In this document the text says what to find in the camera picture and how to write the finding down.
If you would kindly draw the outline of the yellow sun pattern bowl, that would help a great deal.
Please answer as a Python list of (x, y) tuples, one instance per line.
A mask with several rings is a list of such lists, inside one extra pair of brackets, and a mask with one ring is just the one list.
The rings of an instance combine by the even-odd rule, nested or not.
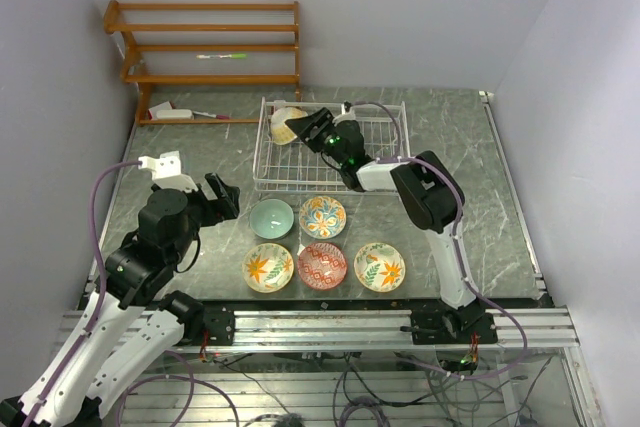
[(296, 140), (296, 134), (286, 125), (287, 120), (299, 119), (307, 116), (307, 113), (296, 107), (287, 107), (282, 116), (271, 117), (270, 132), (276, 145), (287, 145)]

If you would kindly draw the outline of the blue orange floral bowl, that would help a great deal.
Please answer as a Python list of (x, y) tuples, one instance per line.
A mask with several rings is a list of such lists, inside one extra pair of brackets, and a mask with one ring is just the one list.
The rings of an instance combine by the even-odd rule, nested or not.
[(346, 226), (343, 205), (328, 196), (316, 196), (301, 206), (298, 216), (302, 230), (314, 239), (328, 240), (339, 235)]

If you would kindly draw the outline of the red patterned bowl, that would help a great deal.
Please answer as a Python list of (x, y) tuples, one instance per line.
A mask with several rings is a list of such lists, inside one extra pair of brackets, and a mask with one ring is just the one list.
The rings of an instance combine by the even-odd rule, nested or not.
[(346, 278), (348, 262), (342, 250), (329, 242), (315, 242), (298, 254), (297, 271), (304, 284), (313, 290), (326, 291)]

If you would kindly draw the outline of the orange flower green leaf bowl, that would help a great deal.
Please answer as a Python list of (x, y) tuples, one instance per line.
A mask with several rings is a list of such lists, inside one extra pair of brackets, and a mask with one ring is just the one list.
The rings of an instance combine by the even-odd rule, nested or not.
[(397, 289), (406, 275), (406, 265), (400, 252), (381, 242), (361, 247), (355, 255), (353, 267), (360, 283), (378, 293)]

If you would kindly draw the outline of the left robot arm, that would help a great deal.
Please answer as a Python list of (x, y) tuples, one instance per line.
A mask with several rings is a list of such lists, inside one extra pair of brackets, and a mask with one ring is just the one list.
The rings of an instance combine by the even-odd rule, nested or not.
[(217, 175), (200, 186), (155, 184), (137, 228), (100, 262), (101, 273), (81, 319), (58, 354), (20, 396), (1, 403), (5, 426), (99, 426), (133, 381), (174, 345), (205, 331), (204, 306), (186, 293), (166, 295), (139, 333), (121, 339), (178, 271), (205, 227), (239, 215), (240, 190)]

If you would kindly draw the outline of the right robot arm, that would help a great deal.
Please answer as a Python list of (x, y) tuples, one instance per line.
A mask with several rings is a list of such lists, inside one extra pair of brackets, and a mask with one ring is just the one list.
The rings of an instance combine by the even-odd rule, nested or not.
[(355, 106), (344, 103), (333, 115), (323, 107), (285, 125), (312, 152), (331, 159), (329, 165), (354, 192), (392, 191), (418, 229), (425, 232), (435, 260), (444, 312), (442, 334), (459, 343), (489, 325), (489, 301), (470, 273), (461, 221), (465, 203), (461, 187), (432, 151), (415, 157), (375, 158), (366, 151)]

